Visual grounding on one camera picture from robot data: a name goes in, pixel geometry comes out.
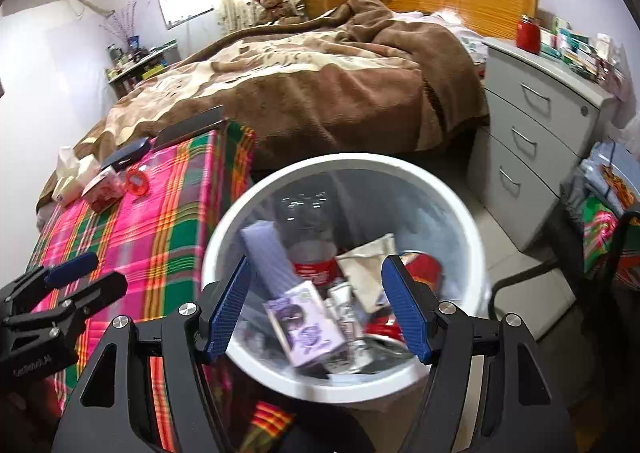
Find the white trash can rim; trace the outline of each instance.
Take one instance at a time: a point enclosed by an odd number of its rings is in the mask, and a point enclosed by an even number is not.
[[[369,153],[338,153],[304,160],[276,171],[249,189],[231,205],[209,240],[202,266],[202,287],[216,281],[223,274],[223,260],[220,257],[225,256],[236,232],[256,206],[294,180],[339,169],[366,169],[386,173],[418,188],[430,188],[432,193],[444,200],[460,224],[467,243],[468,279],[463,298],[457,303],[467,314],[478,315],[485,294],[484,250],[478,228],[466,206],[444,182],[431,173],[393,157]],[[234,337],[229,342],[226,355],[262,385],[289,397],[317,403],[356,404],[388,397],[414,385],[429,372],[429,367],[414,358],[388,370],[384,377],[374,375],[373,380],[366,383],[335,386],[313,377],[281,375],[252,356]]]

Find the purple box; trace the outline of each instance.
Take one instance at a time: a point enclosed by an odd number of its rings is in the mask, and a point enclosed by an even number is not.
[[[306,365],[345,344],[337,323],[311,281],[264,304],[271,325],[294,367]]]

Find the teddy bear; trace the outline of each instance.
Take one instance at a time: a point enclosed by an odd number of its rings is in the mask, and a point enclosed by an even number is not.
[[[302,20],[293,7],[283,0],[255,0],[262,6],[258,16],[258,24],[276,21],[279,24],[300,23]]]

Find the drawer handle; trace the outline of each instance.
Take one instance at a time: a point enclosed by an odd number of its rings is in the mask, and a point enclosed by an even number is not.
[[[509,182],[511,182],[514,186],[516,186],[517,188],[522,186],[522,184],[520,182],[514,181],[514,179],[512,179],[509,175],[507,175],[507,173],[505,173],[504,170],[502,169],[502,166],[500,166],[500,174],[503,177],[505,177]]]
[[[528,90],[529,92],[531,92],[532,94],[537,95],[540,99],[544,99],[546,100],[546,102],[551,102],[551,99],[549,99],[548,97],[543,96],[542,94],[539,94],[538,92],[536,92],[533,88],[531,88],[530,86],[527,86],[524,83],[520,83],[520,86],[522,86],[525,90]]]
[[[521,134],[515,126],[511,126],[511,131],[513,131],[513,133],[515,133],[517,136],[519,136],[520,138],[523,138],[524,140],[526,140],[529,144],[532,144],[533,146],[537,146],[538,143],[533,142],[530,138],[525,137],[523,134]]]

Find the chair leg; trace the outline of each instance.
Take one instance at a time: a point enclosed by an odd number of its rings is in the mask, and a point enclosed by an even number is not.
[[[516,285],[516,283],[522,283],[523,281],[535,278],[536,276],[542,276],[543,274],[556,269],[558,265],[558,260],[556,258],[551,258],[543,261],[535,267],[531,267],[531,269],[527,269],[526,271],[522,271],[521,273],[517,273],[513,276],[506,277],[497,281],[491,289],[491,298],[489,299],[488,306],[489,319],[497,320],[497,317],[495,315],[495,296],[500,289],[510,287],[511,285]]]

